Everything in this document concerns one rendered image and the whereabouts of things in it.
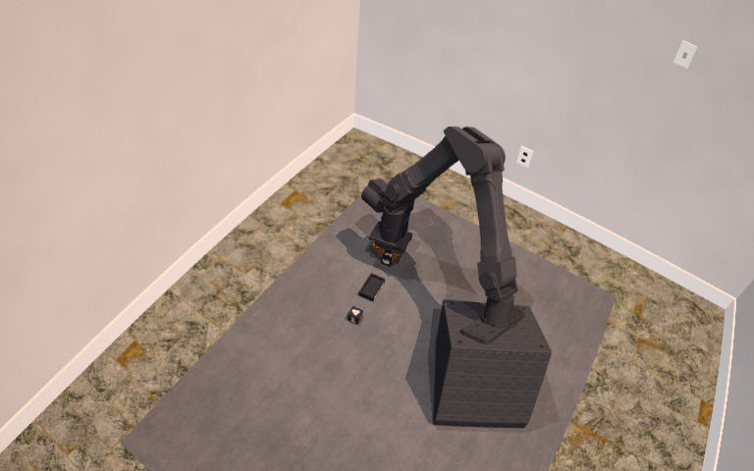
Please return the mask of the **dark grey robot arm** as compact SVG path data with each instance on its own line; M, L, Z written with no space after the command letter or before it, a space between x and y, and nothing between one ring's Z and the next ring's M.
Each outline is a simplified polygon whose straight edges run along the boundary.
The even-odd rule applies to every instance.
M518 287L503 198L506 154L501 145L474 127L447 127L443 132L438 145L388 183L370 180L361 198L377 213L383 212L381 227L382 221L390 229L404 224L404 238L415 198L453 164L461 162L474 189L481 237L478 277L488 296L482 317L463 328L462 334L489 344L525 315L512 307Z

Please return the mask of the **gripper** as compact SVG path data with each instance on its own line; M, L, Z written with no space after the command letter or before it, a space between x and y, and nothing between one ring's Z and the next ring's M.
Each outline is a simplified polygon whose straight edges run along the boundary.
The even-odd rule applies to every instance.
M402 238L404 224L399 228L390 229L382 221L382 227L380 227L381 222L378 222L369 239L375 240L373 247L380 254L381 258L385 250L391 251L392 262L394 263L395 258L400 255L401 251L405 252L408 243L412 239L412 233L406 232L404 238Z

